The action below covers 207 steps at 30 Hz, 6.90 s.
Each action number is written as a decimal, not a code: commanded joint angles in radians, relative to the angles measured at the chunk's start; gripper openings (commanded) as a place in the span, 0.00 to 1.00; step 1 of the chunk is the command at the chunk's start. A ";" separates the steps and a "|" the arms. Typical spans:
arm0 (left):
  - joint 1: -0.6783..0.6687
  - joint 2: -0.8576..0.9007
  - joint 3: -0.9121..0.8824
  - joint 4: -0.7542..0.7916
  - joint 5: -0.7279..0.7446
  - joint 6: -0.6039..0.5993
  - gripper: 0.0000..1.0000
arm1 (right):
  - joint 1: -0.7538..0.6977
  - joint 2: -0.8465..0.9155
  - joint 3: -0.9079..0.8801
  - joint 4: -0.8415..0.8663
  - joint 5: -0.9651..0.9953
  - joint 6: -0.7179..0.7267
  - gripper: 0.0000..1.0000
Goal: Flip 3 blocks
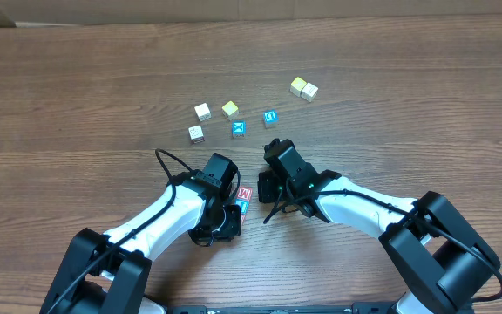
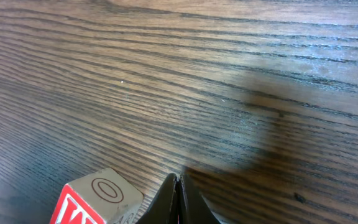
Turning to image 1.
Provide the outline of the red M block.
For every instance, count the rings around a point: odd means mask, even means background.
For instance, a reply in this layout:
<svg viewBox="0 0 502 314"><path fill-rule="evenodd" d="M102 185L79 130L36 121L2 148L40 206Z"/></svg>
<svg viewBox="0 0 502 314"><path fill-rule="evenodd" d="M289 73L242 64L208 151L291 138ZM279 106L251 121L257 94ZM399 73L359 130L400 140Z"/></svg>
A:
<svg viewBox="0 0 502 314"><path fill-rule="evenodd" d="M253 189L248 187L239 187L236 199L241 201L251 201Z"/></svg>

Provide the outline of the blue P block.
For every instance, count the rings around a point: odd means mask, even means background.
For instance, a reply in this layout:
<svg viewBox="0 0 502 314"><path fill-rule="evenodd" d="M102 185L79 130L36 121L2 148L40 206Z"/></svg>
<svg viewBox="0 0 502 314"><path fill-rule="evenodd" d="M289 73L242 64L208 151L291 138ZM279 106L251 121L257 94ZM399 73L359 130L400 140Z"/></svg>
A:
<svg viewBox="0 0 502 314"><path fill-rule="evenodd" d="M235 201L234 204L240 207L242 215L245 215L248 212L248 206L249 206L248 201L238 199Z"/></svg>

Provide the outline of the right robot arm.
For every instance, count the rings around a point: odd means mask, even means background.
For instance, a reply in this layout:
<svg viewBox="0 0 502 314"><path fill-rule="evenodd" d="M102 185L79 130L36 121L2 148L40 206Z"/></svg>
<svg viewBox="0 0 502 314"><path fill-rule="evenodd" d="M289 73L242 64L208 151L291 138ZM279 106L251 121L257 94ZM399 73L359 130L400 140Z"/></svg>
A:
<svg viewBox="0 0 502 314"><path fill-rule="evenodd" d="M271 215L299 211L376 238L408 287L391 313L470 313L475 303L502 298L500 260L443 195L384 195L341 174L317 172L291 140L264 147L259 201Z"/></svg>

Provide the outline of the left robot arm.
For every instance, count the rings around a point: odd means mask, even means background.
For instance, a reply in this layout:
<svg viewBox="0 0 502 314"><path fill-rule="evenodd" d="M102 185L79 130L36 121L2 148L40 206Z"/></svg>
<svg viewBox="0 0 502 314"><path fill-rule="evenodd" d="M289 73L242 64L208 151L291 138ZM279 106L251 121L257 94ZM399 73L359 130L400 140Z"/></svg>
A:
<svg viewBox="0 0 502 314"><path fill-rule="evenodd" d="M233 203L241 175L213 154L201 170L168 176L163 195L124 224L100 234L85 228L71 243L45 297L43 313L162 313L145 297L153 262L179 236L203 247L241 233Z"/></svg>

